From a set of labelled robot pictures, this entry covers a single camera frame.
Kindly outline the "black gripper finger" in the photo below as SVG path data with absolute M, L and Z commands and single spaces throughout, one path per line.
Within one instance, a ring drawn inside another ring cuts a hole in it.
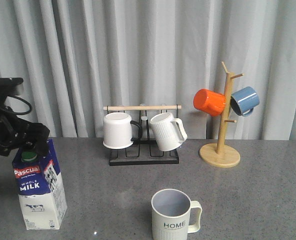
M 24 151 L 35 152 L 38 156 L 48 155 L 48 137 L 50 130 L 42 123 L 29 123 L 24 131 Z

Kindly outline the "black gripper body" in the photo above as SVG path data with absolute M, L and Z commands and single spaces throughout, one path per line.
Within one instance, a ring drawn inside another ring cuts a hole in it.
M 8 156 L 11 150 L 29 143 L 28 131 L 31 123 L 19 118 L 21 113 L 0 101 L 0 155 Z

